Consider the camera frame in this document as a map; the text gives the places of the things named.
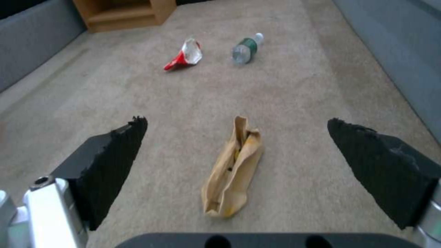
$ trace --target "plastic water bottle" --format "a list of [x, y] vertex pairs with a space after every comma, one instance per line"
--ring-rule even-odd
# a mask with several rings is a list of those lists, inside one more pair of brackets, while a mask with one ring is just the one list
[[246, 64], [251, 61], [257, 52], [257, 47], [262, 44], [263, 34], [257, 33], [253, 38], [243, 39], [233, 48], [233, 60], [236, 64]]

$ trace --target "wooden shelf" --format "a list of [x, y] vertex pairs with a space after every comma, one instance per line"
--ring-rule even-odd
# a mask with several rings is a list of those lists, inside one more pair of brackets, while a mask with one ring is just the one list
[[155, 13], [150, 3], [139, 3], [105, 10], [91, 16], [87, 22], [93, 24], [154, 15]]
[[73, 0], [90, 32], [161, 25], [176, 0]]

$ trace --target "gray couch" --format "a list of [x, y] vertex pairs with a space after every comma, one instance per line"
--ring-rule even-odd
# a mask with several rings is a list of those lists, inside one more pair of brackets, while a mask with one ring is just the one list
[[48, 0], [0, 20], [0, 92], [84, 30], [72, 0]]
[[334, 0], [441, 143], [441, 0]]

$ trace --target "brown paper bag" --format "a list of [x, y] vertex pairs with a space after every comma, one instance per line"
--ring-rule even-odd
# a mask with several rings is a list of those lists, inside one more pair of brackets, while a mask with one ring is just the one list
[[202, 187], [204, 213], [227, 218], [245, 205], [247, 188], [262, 153], [259, 130], [249, 130], [247, 119], [236, 117], [231, 138]]

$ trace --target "beige carpet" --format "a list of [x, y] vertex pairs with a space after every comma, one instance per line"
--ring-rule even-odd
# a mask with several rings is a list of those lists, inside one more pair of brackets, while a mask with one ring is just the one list
[[[231, 48], [262, 32], [253, 63]], [[200, 64], [164, 73], [184, 39]], [[248, 204], [202, 215], [200, 188], [235, 115], [263, 135]], [[90, 247], [146, 232], [376, 232], [403, 236], [353, 177], [326, 130], [340, 117], [441, 149], [331, 0], [215, 0], [178, 7], [162, 26], [83, 34], [0, 95], [0, 188], [19, 203], [87, 137], [144, 115], [132, 171]]]

